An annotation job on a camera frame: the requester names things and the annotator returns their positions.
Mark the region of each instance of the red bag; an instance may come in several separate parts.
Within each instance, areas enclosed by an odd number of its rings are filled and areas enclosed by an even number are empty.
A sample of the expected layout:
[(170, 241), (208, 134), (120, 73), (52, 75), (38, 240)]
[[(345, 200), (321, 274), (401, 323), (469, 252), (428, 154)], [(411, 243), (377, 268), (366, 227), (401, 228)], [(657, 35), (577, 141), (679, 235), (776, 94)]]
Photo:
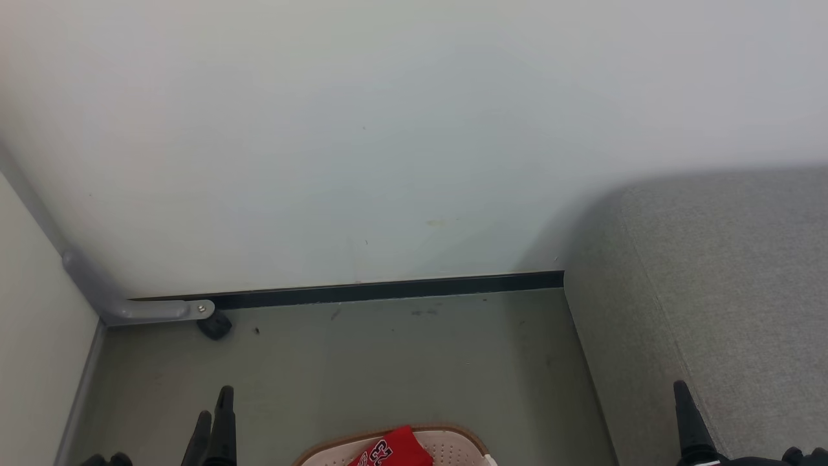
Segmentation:
[(431, 466), (434, 459), (422, 448), (410, 425), (400, 427), (372, 444), (348, 466)]

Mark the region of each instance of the gray floor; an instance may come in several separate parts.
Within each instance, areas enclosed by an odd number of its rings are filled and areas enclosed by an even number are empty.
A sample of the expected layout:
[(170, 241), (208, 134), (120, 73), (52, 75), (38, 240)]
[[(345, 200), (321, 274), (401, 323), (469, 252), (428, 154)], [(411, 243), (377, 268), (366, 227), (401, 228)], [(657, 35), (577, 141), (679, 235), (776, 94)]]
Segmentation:
[(109, 332), (75, 463), (122, 450), (179, 464), (230, 384), (242, 465), (423, 422), (471, 428), (501, 466), (613, 464), (562, 289), (228, 314), (220, 342), (193, 323)]

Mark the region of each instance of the black baseboard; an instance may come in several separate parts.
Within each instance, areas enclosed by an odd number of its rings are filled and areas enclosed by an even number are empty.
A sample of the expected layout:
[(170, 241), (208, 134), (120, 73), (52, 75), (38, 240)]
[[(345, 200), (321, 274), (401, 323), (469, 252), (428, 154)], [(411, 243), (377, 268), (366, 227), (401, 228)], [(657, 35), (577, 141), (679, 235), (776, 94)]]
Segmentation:
[(408, 280), (369, 284), (342, 284), (309, 288), (267, 289), (238, 293), (168, 296), (142, 299), (209, 299), (217, 309), (263, 308), (266, 306), (290, 306), (311, 303), (344, 303), (374, 299), (419, 298), (447, 296), (451, 294), (494, 293), (525, 289), (561, 288), (564, 285), (563, 270), (532, 272), (528, 274), (487, 275), (483, 277), (459, 277), (453, 279)]

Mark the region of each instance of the gray upholstered bench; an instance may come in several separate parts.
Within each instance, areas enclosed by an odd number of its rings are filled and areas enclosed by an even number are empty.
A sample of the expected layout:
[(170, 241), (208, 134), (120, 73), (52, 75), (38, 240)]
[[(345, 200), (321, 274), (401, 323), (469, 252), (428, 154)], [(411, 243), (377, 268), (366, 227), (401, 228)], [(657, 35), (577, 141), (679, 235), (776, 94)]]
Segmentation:
[(622, 466), (678, 459), (680, 378), (728, 456), (828, 447), (828, 168), (622, 190), (565, 290)]

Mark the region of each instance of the beige plastic basket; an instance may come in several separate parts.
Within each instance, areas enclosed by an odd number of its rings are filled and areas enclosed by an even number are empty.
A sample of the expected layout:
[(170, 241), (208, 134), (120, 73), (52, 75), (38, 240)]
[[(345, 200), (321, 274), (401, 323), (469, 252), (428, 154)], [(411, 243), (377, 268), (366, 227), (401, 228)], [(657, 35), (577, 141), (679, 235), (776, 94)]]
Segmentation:
[[(434, 459), (434, 466), (498, 466), (483, 442), (457, 425), (412, 425), (414, 436)], [(348, 466), (389, 430), (352, 435), (306, 451), (293, 466)]]

